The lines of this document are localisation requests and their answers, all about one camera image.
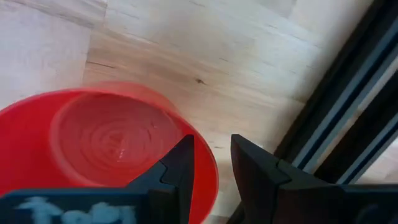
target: wooden surface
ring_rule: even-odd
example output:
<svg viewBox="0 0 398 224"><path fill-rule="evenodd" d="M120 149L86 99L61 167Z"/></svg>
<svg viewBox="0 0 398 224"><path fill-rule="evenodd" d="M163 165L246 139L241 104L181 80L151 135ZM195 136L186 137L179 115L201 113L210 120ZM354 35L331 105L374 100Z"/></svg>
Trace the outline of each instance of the wooden surface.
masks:
<svg viewBox="0 0 398 224"><path fill-rule="evenodd" d="M273 152L370 3L0 0L0 106L101 80L161 92L211 146L220 191L206 222L224 223L240 200L230 135ZM398 180L394 147L363 180Z"/></svg>

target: red bowl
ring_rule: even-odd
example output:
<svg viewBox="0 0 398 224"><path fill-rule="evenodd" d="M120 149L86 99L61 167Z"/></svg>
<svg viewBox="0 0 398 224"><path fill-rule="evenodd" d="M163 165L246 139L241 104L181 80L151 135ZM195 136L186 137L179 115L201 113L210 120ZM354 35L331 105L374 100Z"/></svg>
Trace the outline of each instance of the red bowl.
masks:
<svg viewBox="0 0 398 224"><path fill-rule="evenodd" d="M211 150L168 99L134 83L43 93L0 111L0 194L31 188L123 187L186 134L195 137L190 223L201 223L218 191Z"/></svg>

